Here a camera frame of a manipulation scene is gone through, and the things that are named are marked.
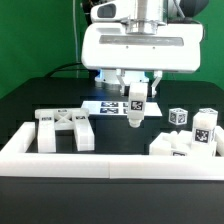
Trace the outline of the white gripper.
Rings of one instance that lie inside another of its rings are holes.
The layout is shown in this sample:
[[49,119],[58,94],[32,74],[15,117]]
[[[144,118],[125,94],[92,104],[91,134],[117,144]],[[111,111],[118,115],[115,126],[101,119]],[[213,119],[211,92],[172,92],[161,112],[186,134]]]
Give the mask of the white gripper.
[[82,63],[89,69],[117,69],[120,93],[130,84],[125,70],[154,71],[152,97],[163,72],[193,72],[200,66],[200,24],[167,22],[165,4],[101,4],[90,12],[82,47]]

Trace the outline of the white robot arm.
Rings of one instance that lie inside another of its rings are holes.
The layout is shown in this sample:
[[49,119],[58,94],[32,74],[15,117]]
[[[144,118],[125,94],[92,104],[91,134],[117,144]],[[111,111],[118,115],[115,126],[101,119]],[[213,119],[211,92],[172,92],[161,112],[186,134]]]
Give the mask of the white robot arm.
[[200,67],[204,27],[194,17],[209,0],[94,0],[81,60],[95,70],[98,87],[123,94],[134,82],[151,94],[165,72],[193,73]]

